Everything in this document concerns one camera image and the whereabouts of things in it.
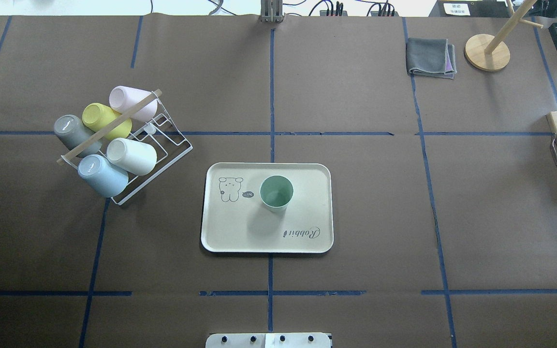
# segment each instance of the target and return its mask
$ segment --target mint green cup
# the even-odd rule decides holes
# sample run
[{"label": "mint green cup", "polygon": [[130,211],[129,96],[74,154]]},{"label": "mint green cup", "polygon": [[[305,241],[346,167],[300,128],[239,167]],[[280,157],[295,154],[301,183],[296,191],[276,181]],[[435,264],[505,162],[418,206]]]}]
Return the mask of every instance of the mint green cup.
[{"label": "mint green cup", "polygon": [[292,182],[284,176],[269,176],[259,188],[259,197],[270,211],[283,211],[293,197]]}]

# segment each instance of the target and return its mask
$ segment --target table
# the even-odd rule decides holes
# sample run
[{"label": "table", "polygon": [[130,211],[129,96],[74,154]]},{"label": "table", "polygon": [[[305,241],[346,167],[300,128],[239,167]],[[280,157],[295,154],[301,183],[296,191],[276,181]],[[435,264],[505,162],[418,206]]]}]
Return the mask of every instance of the table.
[{"label": "table", "polygon": [[[0,346],[203,347],[210,333],[332,333],[336,347],[557,346],[557,53],[460,54],[503,18],[0,17]],[[455,80],[410,77],[448,38]],[[194,150],[118,207],[55,160],[55,119],[161,88]],[[219,161],[332,174],[323,255],[214,255]]]}]

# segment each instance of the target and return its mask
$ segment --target wooden stand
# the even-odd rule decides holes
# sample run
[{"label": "wooden stand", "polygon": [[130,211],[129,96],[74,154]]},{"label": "wooden stand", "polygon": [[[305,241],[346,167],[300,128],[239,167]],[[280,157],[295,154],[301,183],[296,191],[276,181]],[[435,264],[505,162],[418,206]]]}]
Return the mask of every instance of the wooden stand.
[{"label": "wooden stand", "polygon": [[504,24],[502,29],[493,37],[488,34],[478,34],[471,37],[466,42],[464,53],[470,64],[484,71],[499,71],[506,66],[511,60],[511,52],[502,40],[517,26],[518,23],[530,24],[538,28],[543,28],[542,24],[524,20],[522,17],[528,13],[532,5],[537,0],[526,0],[517,12],[513,10],[511,0],[506,0],[509,12],[513,15]]}]

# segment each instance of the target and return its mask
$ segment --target gray cloth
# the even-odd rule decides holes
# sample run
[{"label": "gray cloth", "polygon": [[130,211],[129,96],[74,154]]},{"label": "gray cloth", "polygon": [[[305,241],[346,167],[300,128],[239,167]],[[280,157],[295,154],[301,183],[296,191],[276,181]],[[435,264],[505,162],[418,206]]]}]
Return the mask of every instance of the gray cloth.
[{"label": "gray cloth", "polygon": [[455,65],[455,46],[447,39],[408,38],[407,72],[414,75],[453,79]]}]

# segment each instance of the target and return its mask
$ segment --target bear drawing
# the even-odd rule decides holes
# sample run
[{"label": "bear drawing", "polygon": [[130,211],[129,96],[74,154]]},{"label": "bear drawing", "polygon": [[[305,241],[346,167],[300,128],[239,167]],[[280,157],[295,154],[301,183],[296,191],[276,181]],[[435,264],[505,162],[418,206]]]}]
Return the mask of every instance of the bear drawing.
[{"label": "bear drawing", "polygon": [[219,178],[221,200],[223,200],[223,202],[237,201],[243,180],[243,178]]}]

